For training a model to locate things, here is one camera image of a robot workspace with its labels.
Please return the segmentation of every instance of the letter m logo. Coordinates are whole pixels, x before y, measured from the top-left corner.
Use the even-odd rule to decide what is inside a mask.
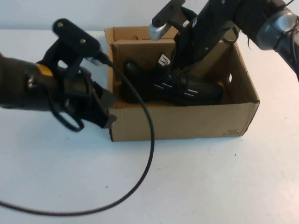
[[[158,62],[162,66],[166,66],[166,65],[170,64],[170,60],[164,54],[161,55],[161,57],[160,57],[160,59],[159,59]]]

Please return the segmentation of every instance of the box flap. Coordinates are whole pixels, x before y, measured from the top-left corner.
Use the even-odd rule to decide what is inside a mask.
[[[108,44],[118,40],[150,40],[149,27],[114,27],[105,29]],[[171,27],[162,39],[173,39],[178,30]]]

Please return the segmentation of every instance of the cardboard box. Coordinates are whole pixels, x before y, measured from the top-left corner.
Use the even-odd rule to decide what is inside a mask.
[[[123,70],[124,61],[128,59],[136,61],[143,69],[153,68],[161,53],[170,57],[176,33],[177,30],[173,28],[161,40],[152,41],[148,27],[106,29],[109,57],[120,70]],[[192,73],[223,82],[225,94],[220,105],[180,107],[147,104],[154,121],[156,139],[244,135],[257,112],[260,100],[237,44],[232,46],[219,42],[203,61],[196,64]],[[109,68],[108,89],[118,95],[120,84],[121,80]],[[139,105],[128,104],[120,99],[110,109],[110,113],[117,117],[110,130],[112,141],[150,139],[148,121]]]

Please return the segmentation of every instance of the screw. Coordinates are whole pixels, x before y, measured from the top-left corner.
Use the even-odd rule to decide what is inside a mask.
[[[61,28],[61,27],[64,26],[64,24],[63,24],[62,22],[59,22],[59,23],[57,24],[57,26],[58,26],[59,28]]]
[[[34,76],[30,76],[28,80],[28,88],[31,89],[33,87],[33,82],[34,82]]]
[[[67,99],[65,101],[64,105],[65,105],[66,108],[69,107],[69,105],[70,105],[70,99]]]

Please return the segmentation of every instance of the white stripe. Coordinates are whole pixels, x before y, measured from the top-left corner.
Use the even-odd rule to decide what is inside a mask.
[[[194,90],[189,90],[190,92],[195,92],[195,93],[198,93],[197,91],[194,91]]]
[[[162,84],[172,88],[172,86],[171,86],[171,85],[168,85],[168,84],[166,84],[166,83],[162,83]]]
[[[164,89],[162,86],[159,86],[159,85],[156,85],[154,84],[155,87],[158,87],[158,88],[161,88],[161,89]]]
[[[188,96],[192,96],[192,97],[194,97],[194,95],[191,95],[191,94],[189,94],[189,93],[184,93],[185,95],[188,95]]]

